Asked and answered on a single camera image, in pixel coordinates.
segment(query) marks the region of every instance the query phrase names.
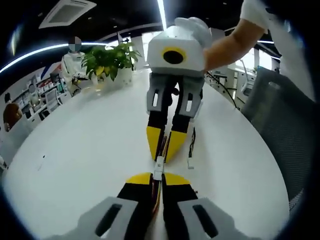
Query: yellow ring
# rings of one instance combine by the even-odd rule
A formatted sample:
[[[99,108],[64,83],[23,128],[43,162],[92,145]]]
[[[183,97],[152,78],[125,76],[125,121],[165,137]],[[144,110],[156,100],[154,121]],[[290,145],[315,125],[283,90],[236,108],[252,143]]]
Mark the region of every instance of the yellow ring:
[[[180,47],[176,47],[176,46],[167,46],[163,49],[162,51],[162,57],[164,56],[164,54],[166,52],[169,52],[169,51],[174,51],[174,52],[177,52],[177,53],[180,53],[183,57],[183,61],[182,63],[187,59],[187,55],[186,55],[186,52],[181,49]]]

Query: robotic claw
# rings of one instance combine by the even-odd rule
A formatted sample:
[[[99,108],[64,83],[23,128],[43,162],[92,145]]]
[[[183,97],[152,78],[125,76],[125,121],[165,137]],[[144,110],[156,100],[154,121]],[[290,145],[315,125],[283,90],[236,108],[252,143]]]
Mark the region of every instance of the robotic claw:
[[[177,18],[174,23],[150,41],[147,56],[152,73],[146,98],[149,113],[146,134],[154,161],[157,161],[165,136],[172,94],[179,95],[164,153],[165,163],[185,142],[189,122],[201,108],[205,82],[203,50],[212,44],[208,26],[201,19]],[[188,101],[191,101],[190,109],[187,109]]]

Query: person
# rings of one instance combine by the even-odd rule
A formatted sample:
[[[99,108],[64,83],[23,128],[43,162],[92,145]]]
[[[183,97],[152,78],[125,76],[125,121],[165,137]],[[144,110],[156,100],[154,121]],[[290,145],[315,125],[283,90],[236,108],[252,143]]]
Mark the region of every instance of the person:
[[[280,74],[288,77],[309,99],[315,102],[310,73],[304,58],[303,44],[286,20],[281,20],[261,0],[244,0],[240,21],[234,31],[204,50],[205,70],[232,64],[241,59],[256,42],[271,33],[281,53]]]
[[[4,101],[6,106],[3,111],[3,124],[5,131],[9,132],[9,130],[12,129],[12,127],[19,121],[23,114],[19,109],[18,104],[11,102],[11,96],[9,92],[4,95]]]

